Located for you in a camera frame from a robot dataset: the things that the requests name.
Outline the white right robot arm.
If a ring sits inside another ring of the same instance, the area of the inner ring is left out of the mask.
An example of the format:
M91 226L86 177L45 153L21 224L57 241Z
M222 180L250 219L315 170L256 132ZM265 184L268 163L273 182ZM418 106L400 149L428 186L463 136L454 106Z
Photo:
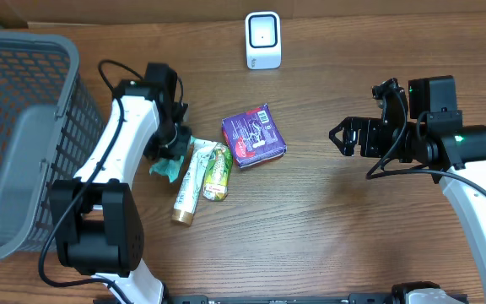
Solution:
M429 175L454 209L486 300L486 126L466 126L451 75L375 85L381 117L346 117L329 139L344 156L377 162L365 177Z

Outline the purple sanitary pad pack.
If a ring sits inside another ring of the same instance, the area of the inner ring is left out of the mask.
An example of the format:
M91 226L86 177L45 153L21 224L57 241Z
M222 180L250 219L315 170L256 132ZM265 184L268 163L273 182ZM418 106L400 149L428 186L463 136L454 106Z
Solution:
M268 104L224 118L221 128L240 169L277 159L287 152Z

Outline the green yellow snack pouch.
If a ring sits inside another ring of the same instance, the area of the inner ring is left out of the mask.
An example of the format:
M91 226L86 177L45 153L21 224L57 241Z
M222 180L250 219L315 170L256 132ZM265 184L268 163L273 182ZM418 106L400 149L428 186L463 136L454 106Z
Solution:
M228 195L233 157L228 146L217 143L209 157L203 179L202 195L211 201L222 201Z

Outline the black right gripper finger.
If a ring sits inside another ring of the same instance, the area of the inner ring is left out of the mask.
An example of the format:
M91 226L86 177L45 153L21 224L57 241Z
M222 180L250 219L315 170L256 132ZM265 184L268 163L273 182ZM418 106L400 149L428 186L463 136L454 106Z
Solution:
M339 132L349 132L352 129L353 117L344 118L336 127L330 130L329 136L334 137Z
M333 144L338 148L339 152L344 156L352 156L353 155L353 143L351 135L346 135L343 133L341 138L337 137L337 133L331 131L329 133L329 139L333 142Z

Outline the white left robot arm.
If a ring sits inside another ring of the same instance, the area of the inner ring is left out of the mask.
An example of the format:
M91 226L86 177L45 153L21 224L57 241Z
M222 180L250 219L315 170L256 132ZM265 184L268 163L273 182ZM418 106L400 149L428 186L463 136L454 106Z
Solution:
M59 262L83 277L50 280L46 254L38 272L48 285L63 288L101 283L117 303L170 303L166 285L143 260L143 224L132 196L142 158L160 163L191 156L175 203L175 220L192 222L208 162L221 144L195 139L184 125L188 105L183 84L166 63L151 62L145 74L109 87L109 122L86 163L70 180L56 180L49 203L54 228L46 245L55 245Z

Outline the teal packet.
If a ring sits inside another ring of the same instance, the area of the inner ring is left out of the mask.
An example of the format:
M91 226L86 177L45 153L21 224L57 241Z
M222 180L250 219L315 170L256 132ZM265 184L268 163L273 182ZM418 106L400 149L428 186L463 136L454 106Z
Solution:
M179 160L169 160L161 158L150 166L149 174L166 176L169 179L169 183L173 183L178 179L183 163L183 156Z

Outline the white tube gold cap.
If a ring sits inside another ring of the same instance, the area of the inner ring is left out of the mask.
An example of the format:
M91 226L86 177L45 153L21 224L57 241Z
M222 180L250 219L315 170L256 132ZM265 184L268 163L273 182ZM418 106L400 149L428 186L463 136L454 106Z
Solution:
M204 139L194 140L192 157L174 204L171 217L174 222L187 226L192 224L206 167L216 144Z

